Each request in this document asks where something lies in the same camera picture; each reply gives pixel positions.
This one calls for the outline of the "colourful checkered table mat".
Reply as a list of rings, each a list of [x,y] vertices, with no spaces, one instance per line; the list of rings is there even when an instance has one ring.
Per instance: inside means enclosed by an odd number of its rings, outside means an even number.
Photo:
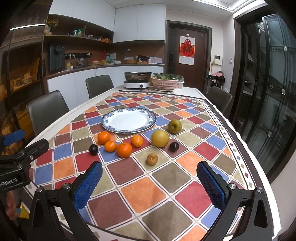
[[[142,146],[133,146],[127,158],[103,145],[90,155],[104,130],[103,117],[121,108],[156,115],[156,123],[140,133]],[[183,126],[178,134],[168,129],[174,119]],[[163,148],[152,144],[156,130],[169,135]],[[32,163],[25,192],[32,197],[38,187],[58,189],[99,161],[102,178],[80,211],[99,240],[200,240],[219,214],[197,177],[201,161],[227,183],[246,190],[256,185],[236,142],[200,98],[117,91],[75,108],[42,136],[49,150]],[[176,152],[169,150],[172,142],[180,145]],[[151,153],[158,155],[154,166],[146,162]]]

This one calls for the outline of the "large yellow pear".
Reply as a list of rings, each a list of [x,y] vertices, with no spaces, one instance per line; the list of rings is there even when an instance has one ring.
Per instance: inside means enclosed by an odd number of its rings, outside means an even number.
[[[169,135],[163,130],[156,130],[152,133],[152,144],[158,148],[165,147],[169,142]]]

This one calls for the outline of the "dark plum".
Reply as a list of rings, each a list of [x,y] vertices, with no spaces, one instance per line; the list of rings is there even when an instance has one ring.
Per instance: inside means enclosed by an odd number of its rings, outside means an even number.
[[[170,143],[170,145],[169,145],[169,150],[170,150],[171,152],[176,152],[179,148],[180,148],[180,145],[179,145],[179,143],[177,143],[177,142],[172,142],[172,143]]]
[[[96,144],[91,144],[89,147],[89,153],[92,156],[96,156],[98,154],[98,146]]]

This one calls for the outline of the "red fu poster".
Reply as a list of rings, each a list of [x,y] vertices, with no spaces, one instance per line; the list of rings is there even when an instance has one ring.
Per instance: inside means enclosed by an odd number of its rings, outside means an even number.
[[[187,36],[180,36],[179,64],[194,65],[196,39]]]

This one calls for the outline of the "white induction cooker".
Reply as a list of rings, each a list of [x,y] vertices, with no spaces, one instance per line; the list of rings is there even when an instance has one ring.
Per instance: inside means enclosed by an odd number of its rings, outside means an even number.
[[[123,82],[124,88],[127,89],[147,89],[150,86],[149,81],[130,81],[126,80]]]

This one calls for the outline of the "glass sliding door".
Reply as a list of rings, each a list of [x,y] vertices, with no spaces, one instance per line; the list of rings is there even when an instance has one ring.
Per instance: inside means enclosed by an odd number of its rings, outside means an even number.
[[[279,14],[259,16],[242,28],[242,91],[236,130],[269,182],[287,164],[295,141],[295,37]]]

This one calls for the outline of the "blue white porcelain plate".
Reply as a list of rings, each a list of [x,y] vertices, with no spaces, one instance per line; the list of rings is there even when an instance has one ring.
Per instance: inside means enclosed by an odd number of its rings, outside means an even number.
[[[101,124],[113,133],[139,133],[151,128],[157,117],[143,108],[121,108],[106,114]]]

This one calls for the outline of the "green apple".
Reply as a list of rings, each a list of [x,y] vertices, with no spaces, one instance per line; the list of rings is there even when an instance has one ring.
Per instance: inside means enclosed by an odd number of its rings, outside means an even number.
[[[174,134],[178,134],[182,128],[182,123],[179,120],[171,120],[168,124],[169,131]]]

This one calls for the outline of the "black wall appliance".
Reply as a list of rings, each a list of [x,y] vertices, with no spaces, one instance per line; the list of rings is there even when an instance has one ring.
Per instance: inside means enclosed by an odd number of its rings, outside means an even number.
[[[65,47],[62,44],[52,43],[49,47],[50,71],[60,70],[65,67]]]

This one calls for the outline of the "stroller with pink item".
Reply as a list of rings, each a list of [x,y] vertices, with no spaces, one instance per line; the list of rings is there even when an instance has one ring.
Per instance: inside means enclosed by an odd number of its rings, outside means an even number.
[[[216,73],[213,73],[213,74],[209,74],[206,76],[206,78],[208,80],[210,80],[211,82],[211,85],[210,87],[217,87],[217,88],[220,88],[222,89],[223,88],[223,85],[225,83],[225,77],[223,76],[223,72],[222,71],[218,71]]]

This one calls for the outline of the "grey chair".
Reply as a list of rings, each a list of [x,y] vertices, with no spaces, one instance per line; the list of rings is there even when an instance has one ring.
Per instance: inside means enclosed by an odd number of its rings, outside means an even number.
[[[35,135],[39,135],[43,130],[69,112],[59,90],[52,91],[28,104],[28,112],[33,125]]]
[[[229,106],[232,95],[218,87],[211,87],[206,93],[205,97],[217,107],[217,109],[224,114]]]
[[[113,82],[109,75],[99,75],[87,78],[85,83],[90,99],[114,88]]]

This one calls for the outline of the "dark wooden door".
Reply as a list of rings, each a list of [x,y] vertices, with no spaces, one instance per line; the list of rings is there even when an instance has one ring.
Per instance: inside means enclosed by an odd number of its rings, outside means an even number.
[[[204,93],[210,70],[212,29],[210,27],[166,22],[165,73],[184,77],[185,87]]]

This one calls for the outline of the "white upper cabinets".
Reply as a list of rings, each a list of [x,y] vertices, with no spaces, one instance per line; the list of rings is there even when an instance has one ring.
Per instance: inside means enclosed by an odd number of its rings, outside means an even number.
[[[141,4],[116,9],[107,1],[53,1],[50,14],[72,17],[108,29],[115,43],[164,41],[166,6]]]

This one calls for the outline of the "grey chair far left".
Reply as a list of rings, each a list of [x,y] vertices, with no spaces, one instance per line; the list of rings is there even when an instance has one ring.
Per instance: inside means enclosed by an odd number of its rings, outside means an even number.
[[[114,88],[113,82],[109,75],[99,75],[87,78],[85,83],[90,99]]]

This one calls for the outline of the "small brown round fruit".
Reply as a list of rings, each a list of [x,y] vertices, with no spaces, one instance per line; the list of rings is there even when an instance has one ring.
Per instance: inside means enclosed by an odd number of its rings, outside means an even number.
[[[154,166],[157,162],[158,162],[158,155],[155,153],[151,153],[147,156],[146,158],[146,162],[150,165],[150,166]]]

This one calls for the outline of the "large orange front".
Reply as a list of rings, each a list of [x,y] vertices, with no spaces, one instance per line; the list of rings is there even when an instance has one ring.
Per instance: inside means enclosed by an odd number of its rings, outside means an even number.
[[[132,154],[132,146],[129,143],[120,143],[116,148],[116,153],[121,158],[127,158]]]

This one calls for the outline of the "small orange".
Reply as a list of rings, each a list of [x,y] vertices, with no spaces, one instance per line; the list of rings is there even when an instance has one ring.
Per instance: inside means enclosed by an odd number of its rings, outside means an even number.
[[[114,142],[114,141],[107,141],[107,142],[104,144],[104,149],[105,149],[107,152],[115,152],[116,149],[117,149],[117,144],[116,144],[116,142]]]

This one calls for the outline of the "grey chair near left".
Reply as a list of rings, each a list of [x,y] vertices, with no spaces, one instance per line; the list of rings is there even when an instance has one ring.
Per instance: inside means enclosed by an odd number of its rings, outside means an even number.
[[[28,112],[33,125],[35,135],[39,135],[43,130],[69,112],[59,90],[52,91],[28,104]]]

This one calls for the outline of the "pink basket with greens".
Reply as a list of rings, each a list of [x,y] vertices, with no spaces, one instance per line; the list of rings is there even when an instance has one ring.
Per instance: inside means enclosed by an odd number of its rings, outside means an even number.
[[[150,83],[158,90],[171,91],[178,88],[179,83],[184,83],[184,77],[182,75],[175,74],[154,73],[150,78]]]

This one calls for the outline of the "steel pan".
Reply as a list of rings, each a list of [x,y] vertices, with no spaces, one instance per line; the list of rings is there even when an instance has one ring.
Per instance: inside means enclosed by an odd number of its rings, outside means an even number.
[[[127,81],[149,81],[151,78],[151,72],[125,72],[125,79]]]

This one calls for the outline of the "grey chair right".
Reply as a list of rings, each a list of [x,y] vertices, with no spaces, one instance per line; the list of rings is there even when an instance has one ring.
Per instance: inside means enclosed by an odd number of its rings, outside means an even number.
[[[206,93],[205,97],[217,107],[217,109],[224,114],[229,106],[232,95],[218,87],[211,87]]]

